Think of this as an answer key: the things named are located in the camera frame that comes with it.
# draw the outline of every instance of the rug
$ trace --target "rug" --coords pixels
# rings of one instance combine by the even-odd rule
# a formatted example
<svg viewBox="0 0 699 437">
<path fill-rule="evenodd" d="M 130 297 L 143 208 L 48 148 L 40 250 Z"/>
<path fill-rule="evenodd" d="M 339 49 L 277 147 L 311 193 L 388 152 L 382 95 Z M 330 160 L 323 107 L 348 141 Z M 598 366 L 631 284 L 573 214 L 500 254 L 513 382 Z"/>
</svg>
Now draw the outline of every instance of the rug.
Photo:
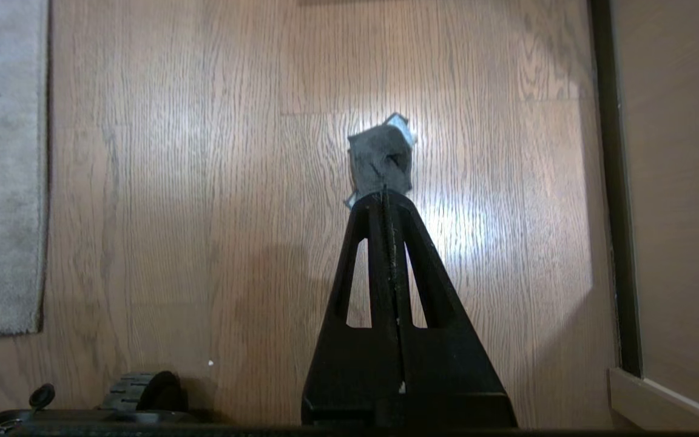
<svg viewBox="0 0 699 437">
<path fill-rule="evenodd" d="M 0 335 L 37 332 L 47 232 L 47 0 L 0 0 Z"/>
</svg>

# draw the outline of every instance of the baseboard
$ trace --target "baseboard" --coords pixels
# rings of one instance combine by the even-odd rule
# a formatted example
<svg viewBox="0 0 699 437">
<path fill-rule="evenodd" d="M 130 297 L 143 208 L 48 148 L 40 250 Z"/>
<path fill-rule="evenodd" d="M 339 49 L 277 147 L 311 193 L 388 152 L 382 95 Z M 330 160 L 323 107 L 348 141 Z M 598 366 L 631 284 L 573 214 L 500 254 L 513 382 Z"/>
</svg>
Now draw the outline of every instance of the baseboard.
<svg viewBox="0 0 699 437">
<path fill-rule="evenodd" d="M 699 431 L 699 403 L 619 368 L 609 370 L 611 407 L 646 430 Z"/>
</svg>

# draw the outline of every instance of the wheel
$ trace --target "wheel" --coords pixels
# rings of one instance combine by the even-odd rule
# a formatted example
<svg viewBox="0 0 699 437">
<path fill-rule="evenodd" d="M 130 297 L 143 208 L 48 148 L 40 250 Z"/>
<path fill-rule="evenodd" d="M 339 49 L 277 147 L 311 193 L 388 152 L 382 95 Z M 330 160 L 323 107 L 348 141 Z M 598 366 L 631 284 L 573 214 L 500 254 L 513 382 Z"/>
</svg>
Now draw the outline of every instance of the wheel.
<svg viewBox="0 0 699 437">
<path fill-rule="evenodd" d="M 187 412 L 188 401 L 180 379 L 171 371 L 127 373 L 113 384 L 100 406 L 116 412 Z"/>
</svg>

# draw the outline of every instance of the floorboard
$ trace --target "floorboard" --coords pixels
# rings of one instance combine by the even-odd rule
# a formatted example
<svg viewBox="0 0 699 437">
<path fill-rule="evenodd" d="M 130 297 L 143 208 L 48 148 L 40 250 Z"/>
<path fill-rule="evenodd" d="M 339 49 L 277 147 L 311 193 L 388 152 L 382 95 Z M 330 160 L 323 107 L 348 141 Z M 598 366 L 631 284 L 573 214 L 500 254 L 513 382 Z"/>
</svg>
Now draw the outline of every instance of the floorboard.
<svg viewBox="0 0 699 437">
<path fill-rule="evenodd" d="M 0 338 L 0 410 L 163 367 L 228 421 L 298 423 L 346 137 L 400 111 L 410 197 L 521 425 L 612 425 L 585 2 L 59 0 L 52 22 L 44 331 Z"/>
</svg>

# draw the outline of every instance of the wood grain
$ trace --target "wood grain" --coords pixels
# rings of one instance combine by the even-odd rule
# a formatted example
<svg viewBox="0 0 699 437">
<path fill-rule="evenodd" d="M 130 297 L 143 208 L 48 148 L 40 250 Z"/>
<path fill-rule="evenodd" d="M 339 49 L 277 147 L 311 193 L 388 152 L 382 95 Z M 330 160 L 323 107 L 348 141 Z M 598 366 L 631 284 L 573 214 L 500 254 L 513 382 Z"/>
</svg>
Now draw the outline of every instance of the wood grain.
<svg viewBox="0 0 699 437">
<path fill-rule="evenodd" d="M 522 100 L 594 95 L 590 22 L 580 0 L 522 0 L 514 49 L 516 88 Z"/>
<path fill-rule="evenodd" d="M 593 103 L 550 80 L 520 94 L 517 75 L 530 33 L 586 44 L 524 17 L 583 27 L 583 6 L 53 3 L 46 323 L 0 338 L 0 409 L 45 381 L 56 406 L 91 407 L 163 366 L 228 421 L 298 423 L 349 215 L 346 137 L 401 111 L 410 197 L 519 421 L 609 427 Z"/>
<path fill-rule="evenodd" d="M 615 10 L 644 376 L 699 402 L 699 6 Z"/>
</svg>

